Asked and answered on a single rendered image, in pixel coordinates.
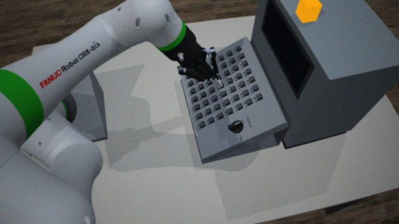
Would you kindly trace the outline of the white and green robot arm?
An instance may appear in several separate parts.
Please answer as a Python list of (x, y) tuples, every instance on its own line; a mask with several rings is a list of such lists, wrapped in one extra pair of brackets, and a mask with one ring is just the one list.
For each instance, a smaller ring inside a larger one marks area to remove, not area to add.
[(126, 0), (58, 43), (0, 68), (0, 224), (96, 224), (91, 191), (102, 153), (72, 125), (77, 108), (69, 92), (146, 41), (183, 61), (196, 36), (169, 0)]

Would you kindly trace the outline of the grey machine console with keypad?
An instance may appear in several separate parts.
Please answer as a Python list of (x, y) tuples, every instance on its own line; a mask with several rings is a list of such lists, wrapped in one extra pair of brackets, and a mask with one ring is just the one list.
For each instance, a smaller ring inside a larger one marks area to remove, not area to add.
[(221, 88), (180, 75), (202, 164), (345, 134), (399, 80), (399, 40), (365, 0), (258, 0), (251, 42), (215, 59)]

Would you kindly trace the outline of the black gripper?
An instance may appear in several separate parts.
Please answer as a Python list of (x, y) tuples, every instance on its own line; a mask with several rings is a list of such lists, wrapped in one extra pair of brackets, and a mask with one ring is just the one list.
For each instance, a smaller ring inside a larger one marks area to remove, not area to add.
[[(213, 69), (205, 61), (207, 55), (211, 58)], [(211, 83), (214, 83), (218, 88), (221, 88), (223, 87), (223, 85), (221, 83), (221, 80), (216, 75), (219, 73), (219, 70), (215, 57), (216, 52), (214, 47), (206, 50), (196, 42), (196, 46), (192, 53), (187, 56), (183, 61), (177, 61), (178, 63), (180, 63), (180, 66), (177, 67), (178, 73), (180, 75), (189, 76), (201, 82), (207, 79)]]

